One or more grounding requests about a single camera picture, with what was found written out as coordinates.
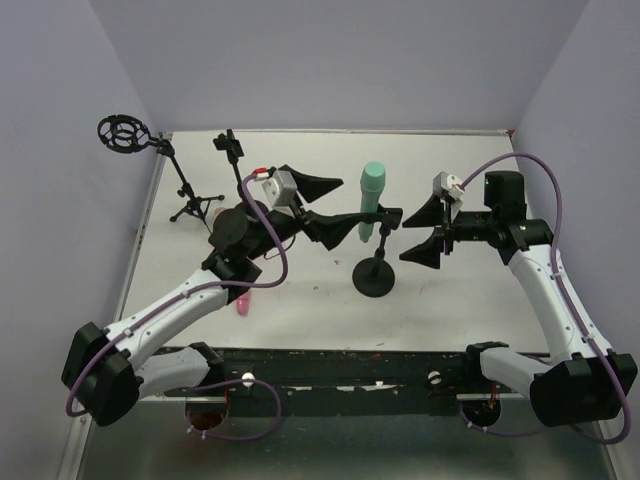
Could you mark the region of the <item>mint green toy microphone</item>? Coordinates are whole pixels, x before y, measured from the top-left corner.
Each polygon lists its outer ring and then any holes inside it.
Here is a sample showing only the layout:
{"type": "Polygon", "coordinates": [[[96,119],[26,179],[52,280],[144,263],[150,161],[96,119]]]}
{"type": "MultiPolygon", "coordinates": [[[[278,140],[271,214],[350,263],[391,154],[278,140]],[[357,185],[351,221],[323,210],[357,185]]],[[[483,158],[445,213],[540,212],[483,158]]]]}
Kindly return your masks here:
{"type": "Polygon", "coordinates": [[[360,176],[360,212],[376,213],[379,200],[386,186],[385,166],[376,161],[367,163],[360,176]]]}

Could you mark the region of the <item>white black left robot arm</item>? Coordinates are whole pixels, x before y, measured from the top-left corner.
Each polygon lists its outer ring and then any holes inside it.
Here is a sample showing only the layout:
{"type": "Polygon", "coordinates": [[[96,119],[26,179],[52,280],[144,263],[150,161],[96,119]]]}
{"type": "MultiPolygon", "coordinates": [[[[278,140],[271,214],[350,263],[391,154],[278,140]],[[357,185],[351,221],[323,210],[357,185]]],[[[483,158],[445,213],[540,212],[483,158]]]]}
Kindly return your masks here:
{"type": "Polygon", "coordinates": [[[210,254],[178,287],[145,309],[105,327],[89,322],[72,339],[61,380],[69,393],[65,413],[88,414],[100,426],[126,415],[148,396],[198,389],[211,362],[185,347],[161,362],[157,351],[187,327],[246,292],[274,289],[289,275],[284,241],[303,233],[326,250],[336,248],[371,212],[322,215],[302,206],[342,185],[338,178],[302,174],[287,165],[258,168],[239,184],[244,204],[220,213],[210,254]]]}

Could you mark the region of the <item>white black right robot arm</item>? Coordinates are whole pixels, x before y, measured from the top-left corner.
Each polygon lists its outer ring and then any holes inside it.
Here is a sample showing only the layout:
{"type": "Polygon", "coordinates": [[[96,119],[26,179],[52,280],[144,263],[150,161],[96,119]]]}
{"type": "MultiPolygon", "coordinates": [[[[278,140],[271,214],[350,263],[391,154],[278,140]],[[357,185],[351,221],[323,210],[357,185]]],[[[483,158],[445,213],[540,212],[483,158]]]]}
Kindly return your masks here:
{"type": "Polygon", "coordinates": [[[434,178],[430,198],[403,223],[433,232],[401,260],[437,269],[457,242],[488,244],[523,288],[550,355],[543,363],[501,342],[472,344],[466,350],[468,381],[499,383],[521,394],[546,427],[617,417],[637,365],[631,355],[616,353],[590,320],[547,222],[528,218],[523,175],[486,173],[484,212],[462,211],[462,195],[456,176],[442,172],[434,178]]]}

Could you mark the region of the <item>black robot base mounting bar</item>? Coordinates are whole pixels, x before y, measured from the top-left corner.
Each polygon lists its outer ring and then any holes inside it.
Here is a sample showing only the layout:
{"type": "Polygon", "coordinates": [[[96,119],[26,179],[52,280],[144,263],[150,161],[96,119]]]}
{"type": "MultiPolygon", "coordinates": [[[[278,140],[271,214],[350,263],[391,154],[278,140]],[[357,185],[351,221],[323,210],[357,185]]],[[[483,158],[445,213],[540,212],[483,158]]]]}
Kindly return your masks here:
{"type": "Polygon", "coordinates": [[[463,352],[213,348],[201,392],[182,387],[168,397],[209,403],[235,417],[455,416],[495,424],[515,394],[471,375],[463,352]]]}

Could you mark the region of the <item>black round-base clip mic stand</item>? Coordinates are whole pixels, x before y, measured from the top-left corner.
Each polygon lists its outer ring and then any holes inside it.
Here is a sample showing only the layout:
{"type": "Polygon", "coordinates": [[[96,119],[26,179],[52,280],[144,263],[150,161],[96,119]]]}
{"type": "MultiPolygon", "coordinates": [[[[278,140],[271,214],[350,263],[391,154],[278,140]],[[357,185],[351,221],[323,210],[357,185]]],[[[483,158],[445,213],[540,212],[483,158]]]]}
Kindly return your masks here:
{"type": "Polygon", "coordinates": [[[374,255],[358,262],[352,272],[352,283],[356,290],[369,298],[387,295],[395,285],[395,273],[385,260],[387,239],[398,229],[403,216],[401,208],[378,207],[384,215],[379,228],[380,241],[374,255]]]}

